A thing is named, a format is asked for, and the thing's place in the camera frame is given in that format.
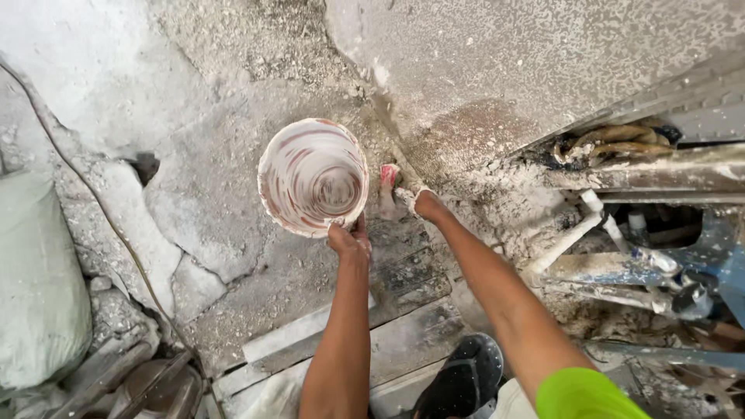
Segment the bucket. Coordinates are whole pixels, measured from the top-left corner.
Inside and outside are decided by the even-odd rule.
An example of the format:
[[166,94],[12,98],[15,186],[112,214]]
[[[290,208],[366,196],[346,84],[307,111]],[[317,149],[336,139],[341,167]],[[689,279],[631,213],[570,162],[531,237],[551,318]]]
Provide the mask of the bucket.
[[332,221],[351,227],[364,210],[370,176],[354,135],[328,119],[284,127],[259,161],[259,194],[274,222],[326,237]]

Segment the person's left hand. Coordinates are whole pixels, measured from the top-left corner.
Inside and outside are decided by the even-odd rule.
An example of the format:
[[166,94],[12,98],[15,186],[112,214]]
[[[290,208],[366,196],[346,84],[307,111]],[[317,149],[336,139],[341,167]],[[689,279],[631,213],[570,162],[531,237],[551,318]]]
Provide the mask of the person's left hand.
[[336,251],[339,259],[352,257],[363,258],[365,261],[370,260],[370,253],[372,253],[373,248],[367,239],[364,212],[360,214],[360,218],[357,218],[352,232],[344,230],[336,223],[332,223],[329,227],[329,247]]

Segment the forearm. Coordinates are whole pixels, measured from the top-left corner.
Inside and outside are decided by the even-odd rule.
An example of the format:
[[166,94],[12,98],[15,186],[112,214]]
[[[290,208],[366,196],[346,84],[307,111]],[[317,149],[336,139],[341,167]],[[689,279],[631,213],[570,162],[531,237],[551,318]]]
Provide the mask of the forearm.
[[505,355],[531,400],[548,374],[592,363],[569,341],[551,314],[498,254],[451,214],[434,221],[481,303]]
[[366,259],[341,257],[329,322],[311,361],[300,417],[365,418],[370,393]]

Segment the neon green shirt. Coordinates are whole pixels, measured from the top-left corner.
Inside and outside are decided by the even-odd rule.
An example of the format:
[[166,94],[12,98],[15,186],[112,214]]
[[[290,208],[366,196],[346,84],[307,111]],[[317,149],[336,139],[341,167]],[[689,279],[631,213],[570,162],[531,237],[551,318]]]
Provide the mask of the neon green shirt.
[[564,368],[536,392],[541,419],[650,419],[605,375],[589,368]]

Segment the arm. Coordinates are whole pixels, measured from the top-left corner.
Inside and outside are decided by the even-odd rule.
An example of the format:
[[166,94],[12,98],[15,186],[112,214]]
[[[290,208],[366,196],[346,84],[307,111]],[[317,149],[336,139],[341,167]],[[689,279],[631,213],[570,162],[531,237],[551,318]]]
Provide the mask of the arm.
[[332,224],[329,245],[339,255],[331,314],[305,375],[300,419],[365,418],[370,396],[370,326],[367,276],[370,243],[364,217],[347,233]]
[[531,403],[535,405],[539,385],[553,372],[595,369],[512,267],[471,234],[434,193],[422,191],[414,209],[445,236]]

